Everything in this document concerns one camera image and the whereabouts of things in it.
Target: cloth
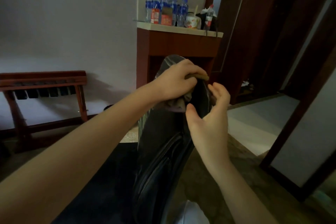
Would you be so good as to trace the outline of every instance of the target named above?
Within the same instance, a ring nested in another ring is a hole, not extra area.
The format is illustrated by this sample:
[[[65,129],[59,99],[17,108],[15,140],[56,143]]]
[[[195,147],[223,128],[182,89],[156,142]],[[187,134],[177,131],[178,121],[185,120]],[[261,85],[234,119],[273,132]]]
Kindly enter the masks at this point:
[[[184,202],[173,224],[210,224],[207,217],[195,202]]]

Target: forearm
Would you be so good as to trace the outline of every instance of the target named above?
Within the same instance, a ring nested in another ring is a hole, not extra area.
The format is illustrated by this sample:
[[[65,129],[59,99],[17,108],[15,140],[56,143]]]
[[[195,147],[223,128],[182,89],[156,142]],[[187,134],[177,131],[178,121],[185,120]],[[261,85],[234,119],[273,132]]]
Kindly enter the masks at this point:
[[[0,223],[50,223],[156,102],[149,85],[79,126],[0,183]]]
[[[229,160],[223,163],[216,177],[235,223],[277,223]]]

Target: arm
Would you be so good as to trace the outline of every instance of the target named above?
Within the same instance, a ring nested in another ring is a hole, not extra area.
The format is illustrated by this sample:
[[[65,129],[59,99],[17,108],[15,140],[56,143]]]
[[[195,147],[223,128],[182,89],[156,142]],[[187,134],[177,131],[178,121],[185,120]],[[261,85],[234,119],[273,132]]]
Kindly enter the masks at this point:
[[[50,223],[98,171],[131,126],[156,103],[196,85],[206,72],[189,60],[82,124],[0,183],[0,223]]]
[[[209,173],[219,185],[234,221],[245,223],[277,223],[258,199],[237,169],[228,153],[228,115],[230,95],[224,86],[214,83],[209,89],[216,105],[201,119],[191,104],[187,106],[187,122],[195,144]]]

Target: hand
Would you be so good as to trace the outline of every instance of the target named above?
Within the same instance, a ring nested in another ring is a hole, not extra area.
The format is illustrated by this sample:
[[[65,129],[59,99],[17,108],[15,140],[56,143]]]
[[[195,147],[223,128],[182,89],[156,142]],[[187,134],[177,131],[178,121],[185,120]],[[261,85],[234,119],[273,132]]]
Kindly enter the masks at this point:
[[[187,122],[192,141],[209,173],[216,180],[218,171],[229,163],[228,115],[230,94],[226,88],[214,83],[208,85],[215,96],[216,105],[201,119],[192,104],[187,105]]]
[[[195,87],[196,78],[185,79],[187,74],[193,73],[207,75],[206,71],[185,59],[172,65],[150,84],[155,87],[154,91],[159,94],[159,101],[178,98]]]

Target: wooden cabinet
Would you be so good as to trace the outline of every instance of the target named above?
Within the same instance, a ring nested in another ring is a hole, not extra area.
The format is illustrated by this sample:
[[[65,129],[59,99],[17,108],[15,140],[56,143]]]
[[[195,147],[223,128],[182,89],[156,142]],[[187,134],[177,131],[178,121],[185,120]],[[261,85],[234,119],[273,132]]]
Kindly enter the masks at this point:
[[[164,58],[171,54],[190,59],[210,75],[222,35],[220,32],[138,22],[136,87],[151,82]]]

